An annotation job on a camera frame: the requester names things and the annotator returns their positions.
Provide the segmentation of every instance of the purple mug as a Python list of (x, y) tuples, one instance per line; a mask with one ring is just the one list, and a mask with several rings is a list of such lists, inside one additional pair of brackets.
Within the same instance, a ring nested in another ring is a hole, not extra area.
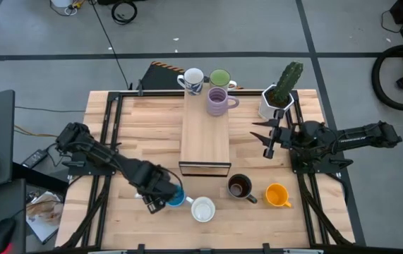
[[(228, 105), (228, 100), (232, 99), (236, 102), (234, 105)], [(229, 96), (228, 92), (220, 87), (213, 87), (207, 92), (207, 112), (211, 116), (221, 116), (228, 109), (233, 109), (239, 105), (239, 99)]]

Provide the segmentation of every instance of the mug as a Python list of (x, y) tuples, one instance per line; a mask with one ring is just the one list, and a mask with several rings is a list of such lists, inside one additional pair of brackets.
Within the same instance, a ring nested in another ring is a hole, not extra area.
[(222, 69), (217, 69), (210, 73), (209, 83), (210, 87), (220, 87), (225, 91), (232, 91), (237, 88), (237, 83), (231, 80), (229, 72)]
[[(232, 99), (236, 102), (234, 105), (228, 105), (228, 100)], [(220, 87), (213, 87), (207, 92), (207, 112), (211, 116), (221, 116), (228, 109), (233, 109), (239, 105), (239, 99), (228, 95), (228, 92)]]
[(289, 194), (287, 189), (279, 183), (272, 183), (267, 187), (267, 190), (264, 192), (264, 200), (267, 204), (274, 207), (292, 207), (288, 201)]
[(199, 222), (210, 221), (215, 214), (215, 205), (210, 198), (199, 197), (195, 200), (187, 197), (187, 201), (192, 204), (192, 216)]
[(228, 180), (228, 192), (235, 198), (247, 199), (256, 204), (258, 200), (251, 195), (251, 180), (243, 174), (235, 174)]
[[(170, 206), (170, 207), (178, 207), (178, 206), (182, 205), (185, 200), (187, 200), (187, 201), (192, 200), (193, 201), (193, 199), (191, 199), (191, 198), (186, 196), (186, 193), (184, 192), (184, 190), (180, 186), (176, 186), (176, 189), (178, 191), (176, 192), (174, 197), (170, 201), (166, 202), (166, 204), (168, 206)], [(143, 196), (138, 194), (138, 193), (136, 193), (134, 195), (134, 198), (135, 199), (142, 199)]]
[(203, 89), (204, 74), (198, 68), (190, 68), (184, 75), (178, 75), (176, 80), (190, 95), (199, 95)]
[(184, 192), (184, 190), (180, 186), (176, 186), (176, 188), (178, 191), (176, 192), (174, 197), (167, 202), (168, 206), (178, 207), (182, 205), (182, 203), (184, 203), (184, 201), (186, 200), (186, 193)]

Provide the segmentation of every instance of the mug rim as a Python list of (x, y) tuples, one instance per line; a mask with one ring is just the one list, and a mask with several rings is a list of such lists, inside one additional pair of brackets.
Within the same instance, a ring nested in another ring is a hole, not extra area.
[(171, 205), (169, 202), (167, 202), (168, 206), (170, 206), (170, 207), (178, 207), (178, 206), (182, 205), (184, 203), (184, 201), (186, 201), (186, 198), (187, 198), (186, 192), (180, 186), (178, 186), (178, 189), (182, 190), (182, 193), (184, 194), (184, 198), (182, 199), (182, 201), (178, 205)]
[[(199, 219), (194, 215), (193, 209), (195, 208), (195, 202), (196, 202), (197, 200), (206, 200), (208, 203), (211, 204), (211, 205), (209, 205), (209, 206), (214, 208), (212, 214), (209, 216), (209, 219), (206, 219), (205, 221), (202, 221), (202, 220), (199, 220)], [(193, 201), (193, 203), (192, 203), (192, 205), (191, 205), (191, 214), (192, 214), (192, 217), (193, 217), (197, 222), (208, 222), (208, 221), (210, 221), (210, 220), (214, 217), (214, 215), (215, 215), (215, 210), (216, 210), (216, 209), (217, 209), (217, 208), (215, 207), (214, 202), (213, 202), (210, 198), (208, 198), (208, 197), (198, 197), (198, 198), (196, 198), (196, 199)]]
[[(274, 204), (273, 202), (270, 202), (269, 198), (267, 197), (267, 192), (269, 191), (269, 188), (272, 187), (272, 186), (281, 186), (281, 187), (286, 191), (286, 193), (287, 193), (287, 198), (286, 198), (286, 200), (283, 202), (282, 205), (276, 205), (276, 204)], [(265, 189), (265, 199), (266, 199), (271, 205), (273, 205), (273, 206), (278, 206), (278, 207), (284, 206), (284, 204), (287, 203), (287, 201), (289, 201), (289, 192), (287, 191), (286, 187), (284, 187), (281, 183), (272, 183), (272, 184), (270, 184), (270, 185)]]
[[(232, 179), (233, 177), (235, 177), (235, 176), (241, 176), (241, 177), (243, 177), (243, 178), (245, 179), (245, 181), (250, 185), (249, 192), (248, 192), (245, 196), (243, 196), (243, 197), (238, 197), (238, 196), (234, 195), (233, 193), (231, 193), (231, 190), (229, 189), (229, 182), (230, 182), (231, 179)], [(253, 187), (253, 185), (251, 184), (250, 178), (249, 178), (248, 176), (244, 175), (244, 174), (234, 174), (233, 176), (231, 176), (231, 178), (229, 178), (229, 180), (228, 180), (228, 185), (227, 185), (227, 189), (228, 189), (229, 194), (231, 194), (231, 196), (233, 196), (233, 197), (235, 197), (235, 198), (238, 198), (238, 199), (247, 198), (247, 197), (251, 194), (251, 189), (252, 189), (252, 187)]]
[[(214, 102), (213, 100), (210, 99), (210, 92), (213, 90), (221, 90), (222, 92), (224, 92), (224, 100), (222, 100), (221, 102)], [(212, 87), (208, 90), (207, 92), (207, 99), (209, 100), (209, 102), (212, 102), (213, 104), (222, 104), (224, 103), (224, 101), (228, 100), (228, 92), (221, 88), (221, 87)]]
[[(202, 76), (202, 77), (201, 77), (201, 80), (200, 80), (199, 82), (197, 82), (197, 83), (190, 83), (190, 82), (188, 82), (187, 79), (186, 79), (186, 73), (187, 73), (187, 71), (192, 70), (192, 69), (195, 69), (195, 70), (198, 70), (198, 71), (201, 72), (201, 76)], [(199, 68), (190, 68), (190, 69), (187, 69), (186, 71), (184, 71), (184, 74), (183, 74), (182, 76), (184, 77), (184, 82), (187, 82), (188, 84), (191, 84), (191, 85), (197, 85), (197, 84), (202, 83), (202, 82), (204, 81), (204, 73), (203, 73), (203, 71), (200, 70)]]
[[(214, 73), (214, 71), (224, 71), (224, 72), (228, 73), (228, 75), (229, 75), (229, 80), (228, 80), (228, 82), (227, 82), (226, 84), (224, 84), (224, 85), (217, 85), (217, 84), (213, 83), (213, 82), (212, 82), (212, 78), (211, 78), (210, 76)], [(213, 71), (209, 74), (209, 82), (210, 82), (211, 84), (217, 86), (217, 87), (224, 87), (224, 86), (226, 86), (226, 85), (229, 85), (229, 83), (231, 82), (231, 74), (230, 74), (227, 70), (222, 69), (222, 68), (215, 69), (215, 70), (213, 70)]]

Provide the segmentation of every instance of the hexagonal pot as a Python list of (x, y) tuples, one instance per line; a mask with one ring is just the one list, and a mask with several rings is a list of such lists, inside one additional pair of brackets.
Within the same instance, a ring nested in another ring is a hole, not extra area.
[[(276, 86), (277, 85), (271, 85), (270, 87), (267, 87), (267, 89), (264, 90), (264, 92), (260, 95), (260, 105), (258, 114), (263, 119), (266, 120), (273, 119), (273, 114), (275, 110), (280, 109), (279, 107), (270, 106), (270, 104), (267, 102), (267, 99), (265, 98), (265, 93)], [(289, 103), (284, 108), (282, 108), (284, 112), (286, 112), (292, 106), (293, 103), (294, 98), (292, 97), (291, 94), (289, 94)]]

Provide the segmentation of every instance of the table leg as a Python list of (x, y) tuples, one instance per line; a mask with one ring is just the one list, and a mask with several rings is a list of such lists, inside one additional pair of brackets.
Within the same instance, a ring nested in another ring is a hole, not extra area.
[(45, 175), (33, 169), (28, 169), (23, 165), (13, 162), (13, 179), (25, 179), (25, 182), (47, 190), (66, 194), (68, 183), (52, 176)]

